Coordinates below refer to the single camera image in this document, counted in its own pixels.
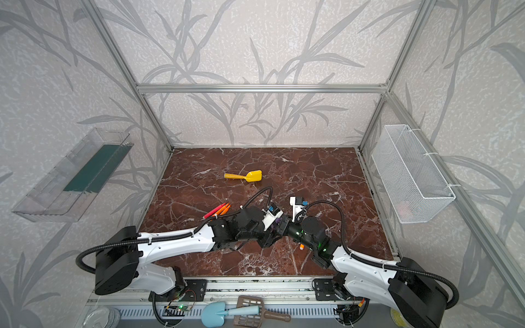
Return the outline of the orange highlighter pen group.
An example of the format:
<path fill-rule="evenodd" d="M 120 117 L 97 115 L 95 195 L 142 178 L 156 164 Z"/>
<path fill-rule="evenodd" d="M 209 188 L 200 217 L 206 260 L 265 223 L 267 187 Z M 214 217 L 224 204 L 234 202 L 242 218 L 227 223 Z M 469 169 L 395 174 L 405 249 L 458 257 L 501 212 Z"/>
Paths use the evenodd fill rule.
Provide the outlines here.
<path fill-rule="evenodd" d="M 223 207 L 221 207 L 219 210 L 217 210 L 213 215 L 212 217 L 218 217 L 219 214 L 228 206 L 230 205 L 229 203 L 225 204 Z"/>

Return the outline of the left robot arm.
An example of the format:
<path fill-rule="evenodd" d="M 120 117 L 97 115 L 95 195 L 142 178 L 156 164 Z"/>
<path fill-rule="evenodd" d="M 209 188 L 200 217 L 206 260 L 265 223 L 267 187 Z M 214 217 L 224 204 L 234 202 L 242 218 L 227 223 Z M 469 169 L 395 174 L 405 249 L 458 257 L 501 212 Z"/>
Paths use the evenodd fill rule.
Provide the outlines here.
<path fill-rule="evenodd" d="M 121 229 L 103 245 L 80 253 L 75 263 L 95 276 L 94 291 L 109 295 L 126 288 L 163 295 L 173 291 L 181 278 L 175 269 L 159 266 L 166 258 L 207 253 L 232 247 L 240 241 L 272 245 L 283 211 L 271 204 L 265 210 L 250 206 L 225 217 L 208 218 L 198 227 L 162 233 Z"/>

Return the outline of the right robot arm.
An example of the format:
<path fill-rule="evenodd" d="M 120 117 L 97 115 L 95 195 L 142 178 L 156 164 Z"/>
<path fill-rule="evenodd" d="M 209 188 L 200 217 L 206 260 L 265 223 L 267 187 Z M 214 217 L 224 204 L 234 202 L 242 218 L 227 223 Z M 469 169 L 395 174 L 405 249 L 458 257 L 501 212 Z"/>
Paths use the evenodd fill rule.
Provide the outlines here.
<path fill-rule="evenodd" d="M 380 260 L 347 249 L 326 236 L 315 217 L 294 222 L 285 216 L 276 232 L 309 248 L 317 265 L 336 273 L 334 289 L 341 299 L 363 297 L 389 306 L 413 327 L 439 327 L 445 311 L 459 301 L 457 287 L 446 278 L 410 258 Z"/>

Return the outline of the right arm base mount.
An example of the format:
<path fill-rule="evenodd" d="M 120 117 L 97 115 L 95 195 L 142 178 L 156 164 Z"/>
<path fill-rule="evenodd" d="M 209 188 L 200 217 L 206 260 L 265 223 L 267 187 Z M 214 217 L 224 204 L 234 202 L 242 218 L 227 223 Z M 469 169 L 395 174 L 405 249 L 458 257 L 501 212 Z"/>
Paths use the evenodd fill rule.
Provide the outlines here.
<path fill-rule="evenodd" d="M 348 301 L 354 296 L 345 288 L 346 274 L 338 273 L 331 278 L 313 280 L 313 290 L 317 301 Z"/>

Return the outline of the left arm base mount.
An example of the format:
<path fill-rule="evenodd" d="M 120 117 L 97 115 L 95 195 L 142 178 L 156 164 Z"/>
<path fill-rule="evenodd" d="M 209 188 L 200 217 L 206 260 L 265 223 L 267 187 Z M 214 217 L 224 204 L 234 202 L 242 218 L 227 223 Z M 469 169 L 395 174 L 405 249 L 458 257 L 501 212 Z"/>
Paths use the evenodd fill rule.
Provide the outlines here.
<path fill-rule="evenodd" d="M 153 301 L 153 299 L 155 299 L 156 302 L 204 301 L 208 281 L 206 279 L 185 280 L 179 267 L 174 266 L 172 269 L 174 269 L 176 276 L 175 287 L 162 295 L 151 292 L 148 300 Z"/>

